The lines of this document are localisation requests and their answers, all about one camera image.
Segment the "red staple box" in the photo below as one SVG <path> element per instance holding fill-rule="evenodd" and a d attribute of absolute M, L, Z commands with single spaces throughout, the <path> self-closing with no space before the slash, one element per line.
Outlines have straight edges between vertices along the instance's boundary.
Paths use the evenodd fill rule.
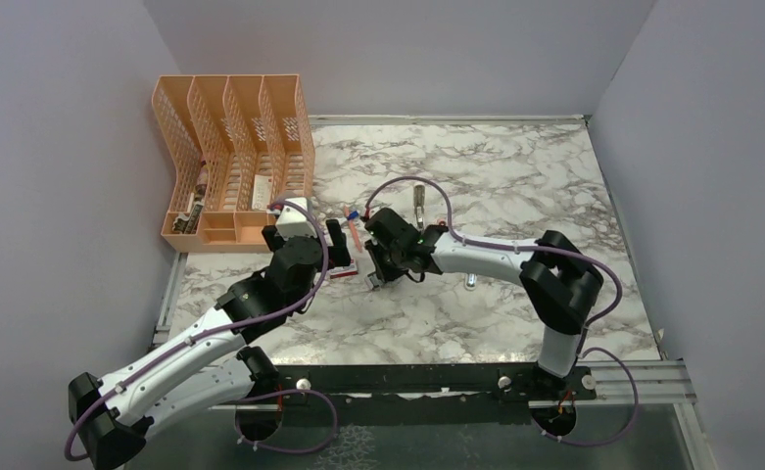
<path fill-rule="evenodd" d="M 358 264 L 354 259 L 351 259 L 346 265 L 334 266 L 328 269 L 328 277 L 330 279 L 355 276 L 358 274 Z"/>

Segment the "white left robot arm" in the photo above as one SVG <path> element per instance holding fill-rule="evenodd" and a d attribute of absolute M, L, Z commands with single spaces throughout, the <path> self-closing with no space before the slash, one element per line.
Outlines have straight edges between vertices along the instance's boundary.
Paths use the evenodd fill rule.
<path fill-rule="evenodd" d="M 302 313 L 333 267 L 350 265 L 339 220 L 320 225 L 309 200 L 273 204 L 263 229 L 267 267 L 232 284 L 192 325 L 114 372 L 69 384 L 72 430 L 64 455 L 117 469 L 160 433 L 210 407 L 276 395 L 276 369 L 254 342 Z"/>

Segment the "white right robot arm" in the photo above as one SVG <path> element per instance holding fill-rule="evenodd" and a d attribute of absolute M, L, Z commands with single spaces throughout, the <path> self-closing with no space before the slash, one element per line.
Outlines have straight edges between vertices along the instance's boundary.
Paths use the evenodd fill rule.
<path fill-rule="evenodd" d="M 421 282 L 428 274 L 474 274 L 522 287 L 544 323 L 541 352 L 532 372 L 534 390 L 554 399 L 571 384 L 586 320 L 603 285 L 599 270 L 560 232 L 537 240 L 500 242 L 453 235 L 446 225 L 423 230 L 384 208 L 364 219 L 364 246 L 376 283 L 403 276 Z"/>

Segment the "grey staple tray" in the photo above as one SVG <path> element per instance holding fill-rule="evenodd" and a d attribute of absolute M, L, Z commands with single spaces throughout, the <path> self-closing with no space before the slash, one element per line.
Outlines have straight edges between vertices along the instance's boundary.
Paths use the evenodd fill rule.
<path fill-rule="evenodd" d="M 371 291 L 376 291 L 383 288 L 387 282 L 377 276 L 376 273 L 370 273 L 365 278 L 366 285 Z"/>

